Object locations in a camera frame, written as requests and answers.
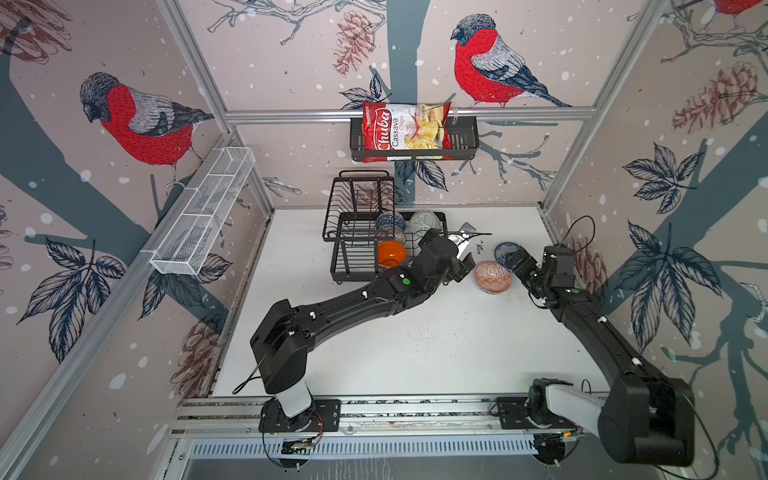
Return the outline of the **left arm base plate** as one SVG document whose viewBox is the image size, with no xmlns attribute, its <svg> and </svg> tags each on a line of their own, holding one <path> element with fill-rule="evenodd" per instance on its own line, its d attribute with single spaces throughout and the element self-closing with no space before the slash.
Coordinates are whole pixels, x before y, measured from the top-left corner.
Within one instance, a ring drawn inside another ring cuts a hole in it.
<svg viewBox="0 0 768 480">
<path fill-rule="evenodd" d="M 269 434 L 337 432 L 340 410 L 340 400 L 321 399 L 315 400 L 308 410 L 289 418 L 278 400 L 270 399 L 261 409 L 258 431 Z"/>
</svg>

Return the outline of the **white maroon patterned bowl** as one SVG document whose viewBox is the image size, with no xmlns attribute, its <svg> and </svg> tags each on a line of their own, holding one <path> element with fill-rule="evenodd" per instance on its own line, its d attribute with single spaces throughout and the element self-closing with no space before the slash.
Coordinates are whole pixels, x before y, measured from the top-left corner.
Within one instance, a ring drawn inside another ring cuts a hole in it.
<svg viewBox="0 0 768 480">
<path fill-rule="evenodd" d="M 378 234 L 384 241 L 393 240 L 401 245 L 406 244 L 405 232 L 399 227 L 382 228 L 378 230 Z"/>
</svg>

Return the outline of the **dark blue patterned bowl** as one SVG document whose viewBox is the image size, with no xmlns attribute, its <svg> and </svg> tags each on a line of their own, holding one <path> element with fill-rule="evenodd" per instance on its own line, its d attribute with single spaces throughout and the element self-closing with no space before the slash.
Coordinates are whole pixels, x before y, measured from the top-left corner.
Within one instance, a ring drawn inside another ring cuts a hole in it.
<svg viewBox="0 0 768 480">
<path fill-rule="evenodd" d="M 399 229 L 401 231 L 405 231 L 406 221 L 405 218 L 398 212 L 384 211 L 376 218 L 375 226 L 377 230 L 390 231 L 393 229 Z"/>
</svg>

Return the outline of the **black wire dish rack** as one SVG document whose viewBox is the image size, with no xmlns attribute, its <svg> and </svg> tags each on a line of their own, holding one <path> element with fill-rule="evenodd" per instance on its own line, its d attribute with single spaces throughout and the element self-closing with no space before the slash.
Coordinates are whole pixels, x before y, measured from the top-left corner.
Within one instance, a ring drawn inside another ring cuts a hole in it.
<svg viewBox="0 0 768 480">
<path fill-rule="evenodd" d="M 416 211 L 401 211 L 396 206 L 394 177 L 385 170 L 343 170 L 333 180 L 324 218 L 322 238 L 333 244 L 330 263 L 332 279 L 344 282 L 367 282 L 383 270 L 378 264 L 377 246 L 384 241 L 375 226 L 384 211 L 400 213 L 406 221 L 407 259 L 420 252 L 419 242 L 413 240 L 407 222 Z M 435 212 L 442 221 L 442 233 L 447 231 L 446 216 Z"/>
</svg>

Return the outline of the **orange plastic bowl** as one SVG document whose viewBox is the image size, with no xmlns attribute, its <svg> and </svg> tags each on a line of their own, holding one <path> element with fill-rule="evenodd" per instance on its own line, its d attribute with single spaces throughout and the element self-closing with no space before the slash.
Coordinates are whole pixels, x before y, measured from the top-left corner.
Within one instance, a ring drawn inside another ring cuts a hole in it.
<svg viewBox="0 0 768 480">
<path fill-rule="evenodd" d="M 407 259 L 407 250 L 396 240 L 384 240 L 377 246 L 378 264 L 385 268 L 401 265 Z"/>
</svg>

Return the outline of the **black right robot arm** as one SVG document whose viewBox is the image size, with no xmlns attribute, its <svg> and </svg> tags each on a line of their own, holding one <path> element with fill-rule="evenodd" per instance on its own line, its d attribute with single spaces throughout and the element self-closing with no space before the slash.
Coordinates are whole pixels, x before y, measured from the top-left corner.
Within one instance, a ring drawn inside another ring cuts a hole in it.
<svg viewBox="0 0 768 480">
<path fill-rule="evenodd" d="M 565 418 L 597 436 L 618 463 L 691 465 L 695 447 L 691 387 L 644 360 L 610 323 L 595 297 L 576 287 L 573 251 L 548 246 L 541 263 L 519 245 L 496 256 L 581 342 L 609 387 L 606 398 L 600 398 L 565 381 L 537 379 L 528 394 L 530 420 L 544 425 Z"/>
</svg>

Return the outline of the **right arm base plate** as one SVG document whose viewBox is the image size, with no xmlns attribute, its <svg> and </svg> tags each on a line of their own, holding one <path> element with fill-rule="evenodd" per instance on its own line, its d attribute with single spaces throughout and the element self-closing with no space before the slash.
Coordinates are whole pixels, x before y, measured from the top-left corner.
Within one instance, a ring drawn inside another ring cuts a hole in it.
<svg viewBox="0 0 768 480">
<path fill-rule="evenodd" d="M 569 420 L 544 414 L 536 416 L 529 412 L 528 398 L 524 396 L 497 397 L 491 402 L 488 413 L 499 420 L 503 430 L 554 429 L 558 431 L 579 430 L 580 427 Z"/>
</svg>

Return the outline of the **red and blue patterned bowl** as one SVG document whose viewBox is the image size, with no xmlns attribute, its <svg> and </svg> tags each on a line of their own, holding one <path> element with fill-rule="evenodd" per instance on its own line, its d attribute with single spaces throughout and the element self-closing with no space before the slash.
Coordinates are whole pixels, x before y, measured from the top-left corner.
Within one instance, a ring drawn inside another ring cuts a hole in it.
<svg viewBox="0 0 768 480">
<path fill-rule="evenodd" d="M 485 293 L 498 295 L 505 293 L 512 285 L 510 272 L 496 262 L 486 261 L 474 269 L 477 286 Z"/>
</svg>

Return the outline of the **grey green patterned bowl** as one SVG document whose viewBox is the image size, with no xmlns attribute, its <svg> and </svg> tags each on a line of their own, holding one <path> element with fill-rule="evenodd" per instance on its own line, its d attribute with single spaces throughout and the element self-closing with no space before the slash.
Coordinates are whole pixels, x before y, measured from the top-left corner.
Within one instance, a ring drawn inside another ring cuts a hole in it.
<svg viewBox="0 0 768 480">
<path fill-rule="evenodd" d="M 442 221 L 436 213 L 428 210 L 414 212 L 407 222 L 408 231 L 412 234 L 413 240 L 419 242 L 420 239 L 431 229 L 442 230 Z"/>
</svg>

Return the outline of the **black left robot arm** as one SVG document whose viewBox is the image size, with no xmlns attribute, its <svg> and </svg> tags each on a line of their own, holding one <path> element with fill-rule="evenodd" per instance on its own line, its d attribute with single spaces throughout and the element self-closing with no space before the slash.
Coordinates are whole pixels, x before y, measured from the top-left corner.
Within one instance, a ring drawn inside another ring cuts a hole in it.
<svg viewBox="0 0 768 480">
<path fill-rule="evenodd" d="M 459 283 L 475 266 L 466 249 L 478 233 L 432 229 L 410 261 L 377 274 L 366 285 L 315 304 L 274 303 L 251 336 L 249 345 L 264 390 L 281 413 L 293 419 L 312 414 L 314 399 L 306 385 L 308 354 L 324 341 L 367 321 L 415 308 L 442 285 Z"/>
</svg>

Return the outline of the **blue floral ceramic bowl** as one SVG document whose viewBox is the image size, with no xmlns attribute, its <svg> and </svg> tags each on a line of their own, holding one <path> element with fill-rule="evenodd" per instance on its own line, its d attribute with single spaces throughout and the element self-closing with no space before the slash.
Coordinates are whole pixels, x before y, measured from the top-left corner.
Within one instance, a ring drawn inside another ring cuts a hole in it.
<svg viewBox="0 0 768 480">
<path fill-rule="evenodd" d="M 500 265 L 509 268 L 519 260 L 519 252 L 522 247 L 515 242 L 502 242 L 494 249 L 494 258 Z"/>
</svg>

